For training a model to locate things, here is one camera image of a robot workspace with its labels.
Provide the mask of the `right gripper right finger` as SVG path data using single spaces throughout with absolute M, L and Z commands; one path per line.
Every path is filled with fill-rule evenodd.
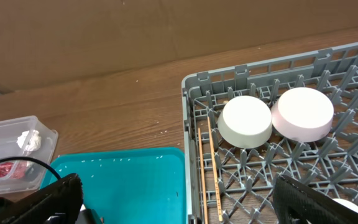
M 279 223 L 358 223 L 358 213 L 287 176 L 278 175 L 273 209 Z

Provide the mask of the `wooden chopstick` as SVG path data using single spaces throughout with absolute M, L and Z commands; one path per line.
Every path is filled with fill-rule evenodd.
M 214 175 L 214 188 L 215 188 L 215 194 L 216 194 L 216 205 L 218 210 L 218 220 L 220 222 L 223 222 L 223 211 L 221 206 L 221 196 L 219 191 L 219 182 L 218 182 L 218 172 L 216 167 L 216 161 L 215 161 L 215 151 L 214 151 L 214 145 L 213 145 L 213 136 L 212 136 L 212 130 L 211 130 L 211 122 L 209 116 L 207 116 L 207 123 L 208 123 L 208 134 L 209 134 L 209 146 L 211 151 L 211 161 L 213 166 L 213 175 Z
M 205 174 L 204 174 L 204 159 L 203 159 L 203 144 L 201 140 L 201 129 L 198 128 L 198 149 L 200 157 L 200 174 L 201 174 L 201 188 L 202 188 L 202 199 L 203 199 L 203 214 L 204 214 L 204 224 L 208 224 L 208 203 L 206 196 L 206 184 L 205 184 Z

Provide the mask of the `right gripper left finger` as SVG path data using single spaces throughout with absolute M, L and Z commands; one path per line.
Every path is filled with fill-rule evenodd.
M 47 223 L 53 216 L 57 223 L 75 223 L 82 204 L 81 179 L 70 174 L 16 202 L 0 197 L 0 224 Z

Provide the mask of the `white bowl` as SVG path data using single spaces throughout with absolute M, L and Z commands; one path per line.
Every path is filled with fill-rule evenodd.
M 272 134 L 269 107 L 253 96 L 237 96 L 225 104 L 218 118 L 218 130 L 229 144 L 246 149 L 263 145 Z

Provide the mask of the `red snack wrapper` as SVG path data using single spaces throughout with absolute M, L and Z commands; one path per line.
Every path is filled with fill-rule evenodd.
M 16 168 L 11 173 L 10 179 L 21 179 L 31 165 L 32 162 L 30 161 L 4 162 L 0 164 L 0 178 L 7 176 L 15 166 Z

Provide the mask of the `white tissue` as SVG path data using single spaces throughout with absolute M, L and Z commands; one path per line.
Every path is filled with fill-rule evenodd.
M 34 152 L 40 149 L 42 137 L 40 136 L 39 131 L 29 130 L 24 131 L 17 138 L 17 145 L 23 149 L 25 152 Z

